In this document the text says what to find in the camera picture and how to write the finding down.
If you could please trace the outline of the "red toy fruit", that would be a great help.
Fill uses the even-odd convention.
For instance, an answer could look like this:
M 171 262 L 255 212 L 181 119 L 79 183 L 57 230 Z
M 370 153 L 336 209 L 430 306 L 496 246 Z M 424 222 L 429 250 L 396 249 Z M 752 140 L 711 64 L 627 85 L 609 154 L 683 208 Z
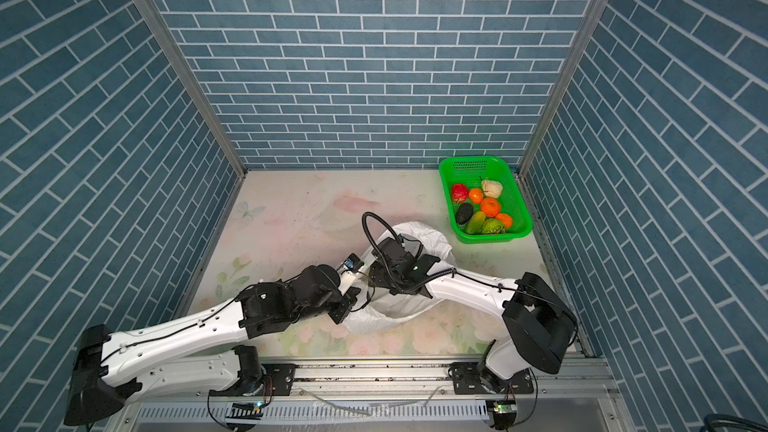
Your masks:
M 455 183 L 450 189 L 450 199 L 455 204 L 463 204 L 469 198 L 470 189 L 463 183 Z

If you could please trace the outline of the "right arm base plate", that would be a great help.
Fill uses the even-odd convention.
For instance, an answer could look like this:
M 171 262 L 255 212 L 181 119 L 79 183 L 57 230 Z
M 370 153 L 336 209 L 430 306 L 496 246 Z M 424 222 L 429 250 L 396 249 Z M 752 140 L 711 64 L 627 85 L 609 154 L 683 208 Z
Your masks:
M 534 392 L 532 376 L 527 371 L 518 372 L 510 379 L 502 379 L 480 363 L 453 362 L 448 367 L 448 377 L 456 395 L 517 395 Z

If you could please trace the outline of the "dark avocado toy fruit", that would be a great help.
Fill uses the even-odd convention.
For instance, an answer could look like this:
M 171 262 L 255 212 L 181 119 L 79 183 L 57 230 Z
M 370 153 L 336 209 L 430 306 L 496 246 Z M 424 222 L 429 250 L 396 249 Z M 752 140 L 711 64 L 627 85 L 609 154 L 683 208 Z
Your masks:
M 474 213 L 473 204 L 471 202 L 464 202 L 455 211 L 454 220 L 458 226 L 465 226 L 471 220 Z

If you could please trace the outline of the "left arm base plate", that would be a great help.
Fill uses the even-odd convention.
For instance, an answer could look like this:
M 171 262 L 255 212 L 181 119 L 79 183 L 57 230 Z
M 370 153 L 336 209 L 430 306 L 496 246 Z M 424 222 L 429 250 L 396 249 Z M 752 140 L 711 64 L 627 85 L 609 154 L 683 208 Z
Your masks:
M 289 396 L 293 387 L 297 366 L 292 363 L 261 365 L 259 372 L 255 368 L 237 373 L 237 380 L 227 388 L 210 391 L 214 397 Z

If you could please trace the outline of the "green plastic basket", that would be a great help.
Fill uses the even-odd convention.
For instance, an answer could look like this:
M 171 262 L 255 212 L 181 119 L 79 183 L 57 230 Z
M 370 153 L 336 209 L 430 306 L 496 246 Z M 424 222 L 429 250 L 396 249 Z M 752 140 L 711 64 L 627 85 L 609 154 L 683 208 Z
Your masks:
M 533 221 L 508 165 L 489 156 L 454 157 L 439 165 L 450 225 L 465 244 L 509 242 Z

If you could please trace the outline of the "green toy vegetable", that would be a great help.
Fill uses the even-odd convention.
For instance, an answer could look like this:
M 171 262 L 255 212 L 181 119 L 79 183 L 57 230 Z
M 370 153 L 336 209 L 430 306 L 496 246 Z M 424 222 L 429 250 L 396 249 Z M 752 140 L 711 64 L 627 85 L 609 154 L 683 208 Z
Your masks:
M 482 235 L 483 226 L 488 219 L 489 217 L 483 211 L 475 212 L 465 225 L 464 232 L 468 235 Z

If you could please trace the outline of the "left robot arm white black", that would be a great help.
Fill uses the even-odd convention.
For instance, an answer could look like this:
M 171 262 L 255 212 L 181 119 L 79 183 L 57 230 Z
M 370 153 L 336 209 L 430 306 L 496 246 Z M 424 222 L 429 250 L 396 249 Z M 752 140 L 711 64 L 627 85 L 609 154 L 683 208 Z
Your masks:
M 353 277 L 327 265 L 287 280 L 246 286 L 234 298 L 155 326 L 82 333 L 64 423 L 92 425 L 142 396 L 203 388 L 213 396 L 269 399 L 274 381 L 247 340 L 327 314 L 341 323 L 361 292 Z

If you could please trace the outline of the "beige toy fruit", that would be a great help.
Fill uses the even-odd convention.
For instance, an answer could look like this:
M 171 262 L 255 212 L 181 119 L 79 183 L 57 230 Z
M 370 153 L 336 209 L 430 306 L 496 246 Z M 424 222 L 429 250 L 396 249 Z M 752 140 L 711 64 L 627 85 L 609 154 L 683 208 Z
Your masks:
M 484 179 L 481 181 L 481 190 L 486 198 L 498 199 L 504 191 L 504 186 L 499 181 Z

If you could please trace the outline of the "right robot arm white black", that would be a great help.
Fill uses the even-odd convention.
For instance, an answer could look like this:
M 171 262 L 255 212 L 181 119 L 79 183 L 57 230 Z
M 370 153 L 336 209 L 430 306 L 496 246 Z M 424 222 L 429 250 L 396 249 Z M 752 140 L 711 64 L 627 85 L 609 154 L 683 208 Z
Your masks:
M 576 335 L 577 319 L 536 274 L 498 278 L 464 270 L 426 252 L 407 251 L 386 237 L 364 258 L 361 271 L 377 290 L 448 300 L 503 321 L 507 338 L 493 342 L 481 369 L 507 380 L 526 369 L 557 374 Z

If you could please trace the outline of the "white plastic bag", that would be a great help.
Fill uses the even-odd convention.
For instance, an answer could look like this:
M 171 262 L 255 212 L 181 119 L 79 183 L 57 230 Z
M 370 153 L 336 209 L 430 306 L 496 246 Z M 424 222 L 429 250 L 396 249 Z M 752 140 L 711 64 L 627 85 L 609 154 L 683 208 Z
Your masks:
M 393 230 L 405 239 L 420 242 L 424 254 L 438 257 L 441 265 L 455 266 L 453 247 L 446 235 L 423 222 L 403 222 Z M 392 329 L 426 313 L 441 302 L 441 299 L 424 295 L 425 287 L 416 294 L 392 295 L 387 289 L 373 294 L 371 302 L 362 310 L 350 312 L 342 325 L 353 334 L 373 334 Z

